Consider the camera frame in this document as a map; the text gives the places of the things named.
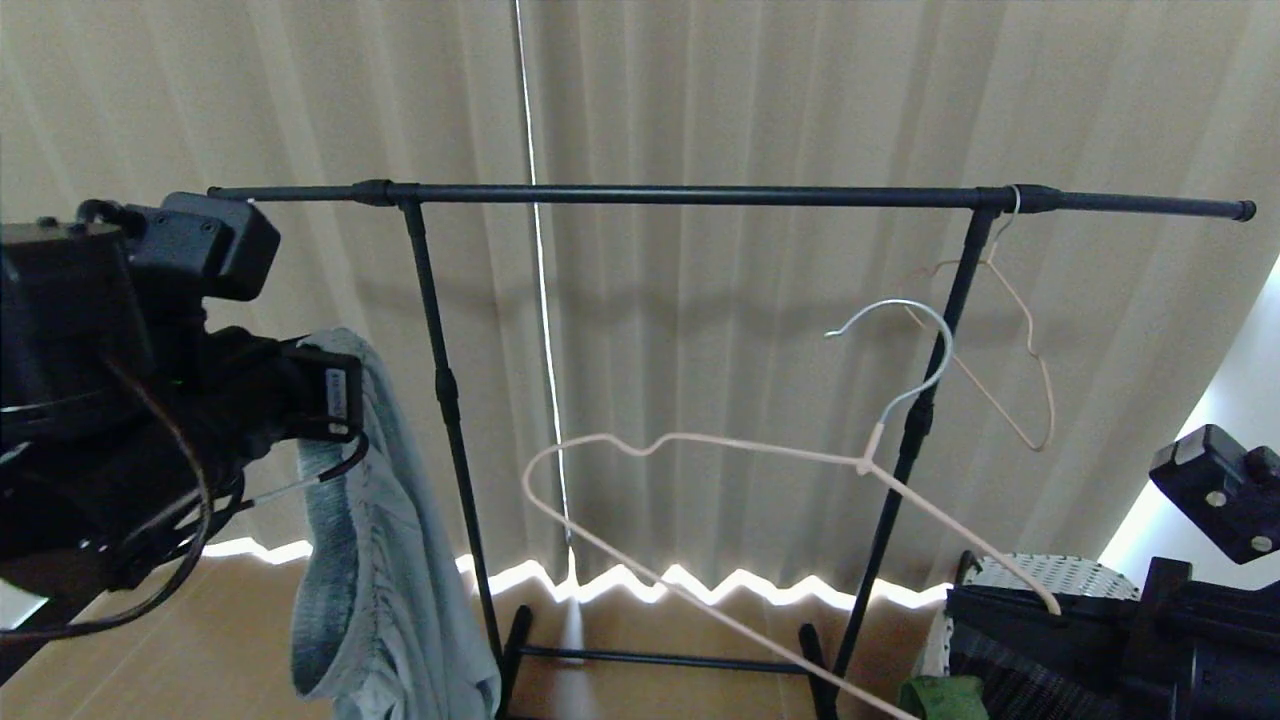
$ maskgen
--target white clothes hanger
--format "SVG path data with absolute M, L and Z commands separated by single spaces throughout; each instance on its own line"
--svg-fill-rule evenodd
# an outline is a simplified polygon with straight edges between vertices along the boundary
M 865 316 L 868 313 L 870 313 L 872 310 L 876 310 L 878 307 L 887 306 L 887 305 L 902 305 L 902 306 L 908 306 L 908 307 L 915 307 L 915 309 L 925 313 L 931 318 L 933 318 L 933 320 L 938 324 L 940 332 L 942 333 L 943 342 L 946 343 L 947 352 L 943 356 L 942 364 L 938 365 L 937 372 L 934 372 L 932 375 L 929 375 L 928 379 L 925 379 L 918 387 L 915 387 L 915 388 L 913 388 L 913 389 L 910 389 L 910 391 L 908 391 L 908 392 L 905 392 L 905 393 L 895 397 L 893 400 L 891 400 L 888 402 L 888 405 L 884 407 L 884 411 L 881 413 L 881 416 L 877 420 L 876 427 L 872 429 L 870 437 L 867 441 L 867 450 L 863 452 L 863 455 L 860 457 L 849 457 L 849 456 L 844 456 L 844 455 L 831 455 L 831 454 L 827 454 L 827 452 L 814 452 L 814 451 L 810 451 L 810 450 L 797 450 L 797 448 L 792 448 L 792 447 L 782 447 L 782 446 L 777 446 L 777 445 L 768 445 L 768 443 L 763 443 L 763 442 L 751 442 L 751 441 L 745 441 L 745 439 L 724 438 L 724 437 L 719 437 L 719 436 L 708 436 L 708 434 L 701 434 L 701 433 L 681 433 L 681 432 L 667 433 L 667 434 L 659 437 L 657 441 L 654 441 L 648 447 L 635 447 L 632 445 L 628 445 L 628 443 L 623 442 L 617 436 L 613 436 L 613 434 L 609 434 L 609 433 L 595 433 L 595 434 L 589 434 L 589 436 L 570 438 L 570 439 L 567 439 L 564 442 L 553 445 L 553 446 L 550 446 L 550 447 L 548 447 L 548 448 L 538 452 L 538 455 L 534 455 L 534 457 L 529 461 L 529 464 L 525 465 L 525 471 L 520 477 L 520 484 L 524 488 L 525 497 L 529 500 L 530 503 L 534 505 L 534 507 L 536 507 L 539 511 L 541 511 L 543 514 L 545 514 L 550 519 L 556 520 L 557 523 L 559 523 L 564 528 L 568 528 L 570 530 L 572 530 L 575 536 L 581 537 L 586 542 L 589 542 L 589 543 L 594 544 L 595 547 L 600 548 L 602 551 L 604 551 L 608 556 L 613 557 L 614 560 L 617 560 L 622 565 L 630 568 L 634 573 L 636 573 L 641 578 L 644 578 L 644 579 L 646 579 L 646 580 L 649 580 L 652 583 L 662 584 L 668 591 L 671 591 L 671 592 L 676 593 L 677 596 L 682 597 L 684 600 L 691 602 L 695 607 L 698 607 L 698 610 L 700 610 L 704 614 L 712 616 L 714 620 L 717 620 L 721 624 L 728 626 L 731 630 L 733 630 L 733 632 L 736 632 L 736 633 L 746 637 L 748 639 L 755 642 L 756 644 L 760 644 L 760 646 L 768 648 L 769 651 L 774 652 L 776 655 L 778 655 L 781 657 L 785 657 L 786 660 L 788 660 L 791 662 L 795 662 L 800 667 L 804 667 L 809 673 L 813 673 L 818 678 L 822 678 L 823 680 L 826 680 L 826 682 L 831 683 L 832 685 L 835 685 L 835 687 L 837 687 L 837 688 L 847 692 L 849 694 L 851 694 L 851 696 L 861 700 L 863 702 L 867 702 L 868 705 L 872 705 L 873 707 L 876 707 L 876 708 L 878 708 L 878 710 L 881 710 L 883 712 L 887 712 L 888 715 L 891 715 L 893 717 L 899 717 L 900 720 L 915 720 L 913 715 L 910 715 L 910 714 L 908 714 L 908 712 L 905 712 L 902 710 L 899 710 L 899 708 L 893 707 L 892 705 L 890 705 L 890 703 L 884 702 L 883 700 L 876 697 L 874 694 L 872 694 L 872 693 L 869 693 L 869 692 L 859 688 L 858 685 L 850 683 L 849 680 L 845 680 L 844 678 L 836 676 L 833 673 L 826 670 L 824 667 L 820 667 L 818 665 L 814 665 L 813 662 L 809 662 L 808 660 L 805 660 L 799 653 L 792 652 L 792 651 L 787 650 L 786 647 L 778 644 L 777 642 L 774 642 L 774 641 L 772 641 L 772 639 L 762 635 L 760 633 L 753 630 L 751 628 L 748 628 L 742 623 L 739 623 L 737 620 L 735 620 L 733 618 L 730 618 L 728 615 L 726 615 L 724 612 L 717 610 L 716 607 L 701 602 L 700 600 L 698 600 L 698 597 L 695 594 L 692 594 L 691 592 L 689 592 L 684 587 L 667 583 L 666 580 L 662 579 L 662 575 L 658 574 L 657 571 L 646 568 L 645 565 L 643 565 L 640 561 L 635 560 L 630 555 L 627 555 L 627 553 L 622 552 L 621 550 L 613 547 L 612 544 L 604 542 L 604 539 L 596 537 L 589 529 L 586 529 L 582 525 L 580 525 L 580 524 L 570 520 L 568 518 L 566 518 L 564 515 L 562 515 L 558 510 L 556 510 L 554 507 L 552 507 L 550 505 L 548 505 L 547 502 L 544 502 L 543 500 L 540 500 L 536 495 L 534 495 L 532 486 L 530 484 L 530 479 L 532 477 L 534 468 L 536 468 L 538 464 L 540 461 L 543 461 L 544 459 L 552 456 L 553 454 L 561 452 L 563 450 L 568 450 L 571 447 L 577 447 L 577 446 L 582 446 L 582 445 L 591 445 L 591 443 L 598 443 L 598 442 L 609 443 L 613 447 L 616 447 L 617 450 L 620 450 L 623 454 L 630 455 L 632 457 L 644 457 L 644 456 L 652 455 L 652 454 L 657 452 L 662 446 L 667 445 L 671 441 L 687 441 L 687 442 L 699 442 L 699 443 L 707 443 L 707 445 L 718 445 L 718 446 L 723 446 L 723 447 L 733 447 L 733 448 L 739 448 L 739 450 L 749 450 L 749 451 L 755 451 L 755 452 L 767 452 L 767 454 L 771 454 L 771 455 L 782 455 L 782 456 L 787 456 L 787 457 L 799 457 L 801 460 L 813 460 L 813 461 L 817 461 L 817 462 L 828 462 L 828 464 L 832 464 L 832 465 L 847 465 L 847 466 L 854 468 L 854 470 L 859 475 L 868 475 L 869 474 L 869 475 L 874 477 L 876 479 L 881 480 L 882 483 L 884 483 L 886 486 L 888 486 L 890 489 L 900 493 L 905 500 L 908 500 L 909 502 L 911 502 L 916 507 L 920 507 L 922 510 L 924 510 L 925 512 L 928 512 L 929 515 L 932 515 L 934 519 L 937 519 L 942 524 L 945 524 L 948 528 L 951 528 L 952 530 L 955 530 L 957 534 L 960 534 L 961 537 L 964 537 L 965 539 L 968 539 L 973 544 L 980 547 L 991 557 L 995 557 L 997 562 L 1000 562 L 1001 565 L 1004 565 L 1005 568 L 1007 568 L 1014 575 L 1016 575 L 1024 583 L 1027 583 L 1027 585 L 1030 587 L 1032 591 L 1034 591 L 1036 594 L 1038 594 L 1041 597 L 1041 600 L 1044 601 L 1044 606 L 1048 609 L 1048 611 L 1052 615 L 1061 615 L 1062 614 L 1062 607 L 1059 605 L 1057 598 L 1055 598 L 1053 594 L 1051 592 L 1048 592 L 1048 589 L 1044 588 L 1043 584 L 1041 584 L 1038 580 L 1036 580 L 1036 578 L 1032 578 L 1030 574 L 1028 574 L 1016 562 L 1014 562 L 1012 559 L 1010 559 L 1005 553 L 1002 553 L 998 550 L 996 550 L 995 547 L 992 547 L 991 543 L 988 543 L 987 541 L 984 541 L 980 537 L 978 537 L 977 534 L 974 534 L 973 530 L 968 529 L 960 521 L 955 520 L 954 518 L 951 518 L 950 515 L 947 515 L 946 512 L 943 512 L 942 510 L 940 510 L 937 506 L 934 506 L 932 502 L 929 502 L 928 500 L 925 500 L 924 497 L 922 497 L 919 493 L 916 493 L 911 488 L 909 488 L 905 484 L 902 484 L 901 480 L 899 480 L 892 474 L 890 474 L 887 470 L 884 470 L 883 468 L 881 468 L 879 465 L 877 465 L 876 461 L 873 460 L 873 456 L 876 455 L 876 448 L 879 445 L 881 436 L 884 432 L 884 421 L 888 418 L 890 411 L 893 409 L 895 405 L 897 405 L 902 400 L 906 400 L 906 398 L 909 398 L 909 397 L 911 397 L 911 396 L 914 396 L 914 395 L 924 391 L 925 388 L 931 387 L 932 384 L 937 383 L 938 378 L 942 375 L 942 372 L 946 369 L 947 361 L 950 360 L 950 357 L 952 355 L 952 350 L 954 350 L 952 348 L 952 346 L 954 346 L 954 338 L 951 336 L 951 331 L 950 331 L 950 328 L 947 328 L 947 325 L 943 322 L 942 316 L 938 315 L 938 313 L 936 310 L 933 310 L 932 307 L 929 307 L 928 305 L 924 305 L 923 302 L 916 302 L 914 300 L 890 299 L 890 300 L 881 300 L 879 302 L 874 302 L 872 305 L 868 305 L 867 307 L 863 307 L 861 310 L 859 310 L 852 318 L 850 318 L 849 322 L 845 323 L 844 327 L 841 327 L 837 331 L 828 332 L 827 337 L 835 337 L 835 336 L 844 334 L 859 319 L 861 319 L 863 316 Z
M 1011 184 L 1009 187 L 1014 191 L 1014 211 L 1012 214 L 1009 215 L 1009 219 L 1006 219 L 1005 223 L 1000 225 L 1000 229 L 996 231 L 996 234 L 991 238 L 991 250 L 987 252 L 986 258 L 978 260 L 978 264 L 986 266 L 988 270 L 991 270 L 991 274 L 996 275 L 996 279 L 1000 281 L 1000 284 L 1005 287 L 1005 291 L 1009 293 L 1010 297 L 1014 299 L 1014 302 L 1016 302 L 1018 307 L 1023 311 L 1023 316 L 1027 318 L 1027 354 L 1030 355 L 1032 359 L 1036 360 L 1036 363 L 1039 365 L 1041 380 L 1044 388 L 1044 404 L 1048 407 L 1048 421 L 1044 428 L 1044 434 L 1041 437 L 1041 439 L 1033 441 L 1028 436 L 1028 433 L 1023 430 L 1023 428 L 1014 420 L 1014 418 L 1009 414 L 1009 411 L 1005 410 L 1005 406 L 1001 405 L 998 400 L 996 400 L 996 396 L 992 395 L 991 391 L 987 389 L 987 386 L 982 384 L 982 380 L 978 379 L 978 375 L 975 375 L 973 370 L 970 370 L 969 366 L 964 364 L 964 360 L 960 359 L 959 354 L 955 356 L 955 361 L 956 365 L 960 366 L 960 370 L 963 370 L 964 374 L 968 375 L 970 380 L 973 380 L 973 384 L 974 387 L 978 388 L 978 392 L 980 392 L 988 401 L 991 401 L 991 404 L 996 407 L 996 411 L 1000 413 L 1000 415 L 1005 419 L 1005 423 L 1007 423 L 1009 427 L 1012 428 L 1015 433 L 1018 433 L 1018 437 L 1021 438 L 1021 441 L 1027 445 L 1027 447 L 1032 448 L 1036 452 L 1041 452 L 1046 447 L 1048 447 L 1051 442 L 1053 442 L 1053 432 L 1057 425 L 1057 409 L 1053 402 L 1053 383 L 1050 380 L 1048 377 L 1048 365 L 1044 364 L 1044 359 L 1041 357 L 1039 352 L 1036 350 L 1036 318 L 1032 316 L 1032 311 L 1027 307 L 1027 304 L 1023 302 L 1023 299 L 1018 295 L 1018 291 L 1014 290 L 1014 286 L 1007 279 L 1005 279 L 1005 274 L 1001 273 L 1000 268 L 996 266 L 996 250 L 1000 247 L 1000 236 L 1002 236 L 1005 231 L 1012 227 L 1014 220 L 1018 219 L 1018 213 L 1021 211 L 1023 208 L 1021 191 L 1018 190 L 1016 184 Z M 905 284 L 906 281 L 909 279 L 933 278 L 938 274 L 938 270 L 941 270 L 943 266 L 956 265 L 959 263 L 960 263 L 959 260 L 943 260 L 933 265 L 932 268 L 919 268 L 915 272 L 908 274 L 905 278 L 902 278 L 902 284 Z M 906 309 L 906 314 L 910 315 L 911 319 L 915 320 L 918 325 L 920 325 L 922 328 L 925 327 L 924 320 L 922 320 L 920 316 L 916 315 L 910 307 Z

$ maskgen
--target curtain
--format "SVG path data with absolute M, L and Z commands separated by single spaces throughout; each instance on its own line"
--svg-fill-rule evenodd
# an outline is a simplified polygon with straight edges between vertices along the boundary
M 517 53 L 522 31 L 524 63 Z M 1053 374 L 1059 433 L 1027 451 L 950 372 L 911 484 L 997 546 L 1102 550 L 1208 383 L 1280 251 L 1275 4 L 5 3 L 5 220 L 86 197 L 156 204 L 209 184 L 538 182 L 974 186 L 1249 197 L 1248 224 L 1057 213 L 1019 218 L 1005 274 Z M 274 337 L 346 324 L 390 368 L 444 506 L 453 469 L 412 256 L 394 210 L 264 205 L 284 234 L 264 296 L 211 327 Z M 426 209 L 444 329 L 492 571 L 564 577 L 563 533 L 520 497 L 561 433 L 632 443 L 698 430 L 859 452 L 919 379 L 963 213 L 869 209 Z M 961 355 L 1039 428 L 1016 306 L 979 274 Z M 901 415 L 878 456 L 891 465 Z M 289 450 L 251 489 L 293 478 Z M 598 448 L 539 469 L 539 492 L 605 539 L 714 585 L 851 589 L 882 488 L 824 466 L 698 447 Z M 448 518 L 467 551 L 458 515 Z M 228 533 L 303 537 L 297 497 Z M 612 565 L 573 541 L 579 578 Z M 943 578 L 961 544 L 904 509 L 888 579 Z

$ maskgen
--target clothing rack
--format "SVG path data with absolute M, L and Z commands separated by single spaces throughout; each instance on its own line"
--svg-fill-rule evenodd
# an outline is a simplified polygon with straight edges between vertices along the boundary
M 809 675 L 804 669 L 790 662 L 760 662 L 739 659 L 703 657 L 691 655 L 664 655 L 627 651 L 568 650 L 561 647 L 532 646 L 527 643 L 534 614 L 529 606 L 516 611 L 511 633 L 506 644 L 502 643 L 498 620 L 493 609 L 493 594 L 489 591 L 489 574 L 485 565 L 480 534 L 480 520 L 476 514 L 475 492 L 471 487 L 471 470 L 467 465 L 466 446 L 462 439 L 462 416 L 458 411 L 458 383 L 449 368 L 449 357 L 444 343 L 444 327 L 440 319 L 440 304 L 436 297 L 435 279 L 431 273 L 431 260 L 426 242 L 426 223 L 422 217 L 424 204 L 439 202 L 500 202 L 500 204 L 627 204 L 627 205 L 772 205 L 809 208 L 940 208 L 970 210 L 969 228 L 965 232 L 964 251 L 956 266 L 955 279 L 947 295 L 943 319 L 955 333 L 964 314 L 969 288 L 982 250 L 987 243 L 992 223 L 1004 213 L 1036 214 L 1055 210 L 1093 210 L 1105 213 L 1142 213 L 1157 215 L 1193 215 L 1204 218 L 1228 218 L 1247 222 L 1253 218 L 1257 208 L 1252 201 L 1193 200 L 1179 197 L 1152 197 L 1139 195 L 1103 195 L 1091 192 L 1064 192 L 1038 184 L 1018 184 L 1007 187 L 977 188 L 868 188 L 868 187 L 760 187 L 760 186 L 596 186 L 596 184 L 419 184 L 398 183 L 387 179 L 371 179 L 348 186 L 303 186 L 303 187 L 211 187 L 209 195 L 233 200 L 255 200 L 257 202 L 317 202 L 351 201 L 380 208 L 398 208 L 404 215 L 410 243 L 413 249 L 413 261 L 417 268 L 417 281 L 422 295 L 422 310 L 431 341 L 431 354 L 435 360 L 435 395 L 440 402 L 440 413 L 448 430 L 449 452 L 458 482 L 458 497 L 462 516 L 466 523 L 467 541 L 475 560 L 476 582 L 480 591 L 480 605 L 484 614 L 485 632 L 498 666 L 502 671 L 502 700 L 498 717 L 507 717 L 507 705 L 515 688 L 516 676 L 522 657 L 558 657 L 568 660 L 599 660 L 616 662 L 640 662 L 652 665 L 678 665 L 687 667 L 714 667 L 723 670 L 745 670 L 754 673 L 773 673 Z M 940 334 L 929 356 L 924 377 L 942 363 L 943 341 Z M 906 414 L 902 439 L 899 446 L 897 464 L 893 475 L 904 483 L 910 479 L 911 469 L 925 436 L 933 424 L 933 400 L 937 386 L 916 396 Z M 872 551 L 863 573 L 854 609 L 849 618 L 840 648 L 828 666 L 824 660 L 818 632 L 812 624 L 799 630 L 799 644 L 803 655 L 810 662 L 844 676 L 849 670 L 859 630 L 867 616 L 872 585 L 879 575 L 881 562 L 888 547 L 893 524 L 902 497 L 888 493 L 881 509 L 879 521 L 872 539 Z M 814 712 L 819 720 L 835 720 L 836 689 L 828 683 L 809 675 Z

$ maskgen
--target blue towel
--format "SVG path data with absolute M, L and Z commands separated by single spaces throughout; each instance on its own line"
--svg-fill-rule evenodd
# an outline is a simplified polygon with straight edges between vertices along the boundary
M 314 553 L 293 606 L 293 684 L 340 720 L 493 717 L 502 680 L 378 355 L 347 329 L 302 341 L 364 363 L 369 455 L 307 489 Z M 355 450 L 301 441 L 298 474 Z

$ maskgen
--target floor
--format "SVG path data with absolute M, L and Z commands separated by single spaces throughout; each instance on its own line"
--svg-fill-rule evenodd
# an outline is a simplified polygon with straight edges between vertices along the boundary
M 37 653 L 0 688 L 0 719 L 328 719 L 328 703 L 297 700 L 288 675 L 289 615 L 303 569 L 305 561 L 209 559 L 152 615 Z M 104 598 L 92 611 L 132 602 Z M 774 660 L 671 594 L 645 605 L 617 588 L 579 606 L 556 603 L 541 584 L 527 582 L 497 598 L 503 634 L 521 603 L 535 609 L 530 642 L 536 644 Z M 844 611 L 815 598 L 776 607 L 745 589 L 721 607 L 787 647 L 796 647 L 796 630 L 812 621 L 828 657 L 844 621 Z M 933 611 L 873 602 L 850 678 L 895 697 Z M 525 659 L 518 678 L 512 712 L 536 717 L 813 717 L 803 676 Z M 879 716 L 849 697 L 840 707 L 845 720 Z

